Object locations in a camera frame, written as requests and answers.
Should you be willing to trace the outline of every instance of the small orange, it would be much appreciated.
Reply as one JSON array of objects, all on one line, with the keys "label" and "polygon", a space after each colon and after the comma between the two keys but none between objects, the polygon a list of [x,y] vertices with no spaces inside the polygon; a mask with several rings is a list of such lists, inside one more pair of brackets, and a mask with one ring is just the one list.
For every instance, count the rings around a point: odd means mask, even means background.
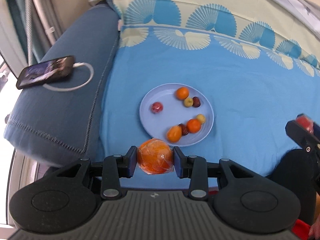
[{"label": "small orange", "polygon": [[186,87],[180,87],[176,91],[176,97],[179,100],[185,100],[189,96],[189,90]]},{"label": "small orange", "polygon": [[201,123],[198,119],[190,119],[187,122],[188,131],[191,133],[199,132],[201,129]]},{"label": "small orange", "polygon": [[171,127],[170,130],[167,132],[168,141],[173,143],[179,141],[181,136],[182,136],[182,129],[178,125]]}]

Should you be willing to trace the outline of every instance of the pillow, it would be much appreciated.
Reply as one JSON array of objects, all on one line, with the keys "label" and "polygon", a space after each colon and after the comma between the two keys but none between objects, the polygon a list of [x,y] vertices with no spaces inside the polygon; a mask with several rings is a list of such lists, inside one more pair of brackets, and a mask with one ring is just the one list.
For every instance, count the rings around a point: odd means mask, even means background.
[{"label": "pillow", "polygon": [[[103,160],[99,142],[101,101],[118,46],[118,16],[107,5],[82,15],[57,40],[43,61],[67,55],[94,68],[93,79],[72,92],[42,86],[24,89],[10,115],[4,137],[17,149],[51,166],[80,157]],[[75,87],[88,80],[86,67],[76,68],[68,81],[52,84]]]}]

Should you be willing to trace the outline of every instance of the screw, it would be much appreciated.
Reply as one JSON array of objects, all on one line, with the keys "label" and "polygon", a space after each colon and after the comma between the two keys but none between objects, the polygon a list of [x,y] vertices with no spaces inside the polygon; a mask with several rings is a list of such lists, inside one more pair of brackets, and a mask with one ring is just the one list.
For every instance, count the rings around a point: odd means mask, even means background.
[{"label": "screw", "polygon": [[105,197],[116,197],[119,195],[119,191],[114,188],[108,188],[103,192]]},{"label": "screw", "polygon": [[196,198],[202,198],[205,197],[207,193],[204,190],[201,189],[195,189],[191,191],[191,196],[196,197]]}]

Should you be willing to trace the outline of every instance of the person's hand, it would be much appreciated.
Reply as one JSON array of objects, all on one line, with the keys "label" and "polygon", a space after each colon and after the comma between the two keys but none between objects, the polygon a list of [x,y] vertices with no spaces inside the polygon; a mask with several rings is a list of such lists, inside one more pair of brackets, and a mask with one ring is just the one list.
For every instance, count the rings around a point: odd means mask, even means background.
[{"label": "person's hand", "polygon": [[314,236],[315,239],[320,238],[320,215],[318,216],[316,222],[311,226],[309,236]]}]

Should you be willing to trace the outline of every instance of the bedsheet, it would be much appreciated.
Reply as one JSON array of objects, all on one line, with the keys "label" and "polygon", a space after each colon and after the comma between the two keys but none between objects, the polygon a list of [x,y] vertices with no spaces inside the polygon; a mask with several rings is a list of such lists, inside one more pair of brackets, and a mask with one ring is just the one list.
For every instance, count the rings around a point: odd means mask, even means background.
[{"label": "bedsheet", "polygon": [[[214,110],[210,134],[184,147],[209,162],[229,158],[269,174],[296,145],[286,123],[304,112],[319,122],[320,42],[272,0],[113,0],[121,41],[102,104],[105,155],[124,154],[150,138],[139,105],[170,82],[201,91]],[[175,173],[139,168],[123,187],[187,188]],[[216,186],[216,179],[209,186]]]},{"label": "bedsheet", "polygon": [[[209,162],[229,158],[267,175],[287,150],[296,147],[285,134],[286,123],[301,112],[320,121],[320,72],[315,69],[314,77],[305,74],[298,60],[292,60],[288,69],[271,50],[215,33],[153,26],[130,32],[135,33],[130,41],[144,41],[120,48],[115,59],[100,133],[106,155],[124,154],[131,145],[150,138],[140,124],[140,102],[149,90],[169,82],[195,87],[212,104],[212,131],[202,142],[182,149],[185,155],[199,155]],[[163,39],[189,35],[197,39],[189,44],[176,40],[175,45]],[[175,172],[147,175],[137,168],[133,178],[122,179],[121,184],[186,188],[188,179],[178,179]],[[216,186],[216,180],[211,179],[209,186]]]}]

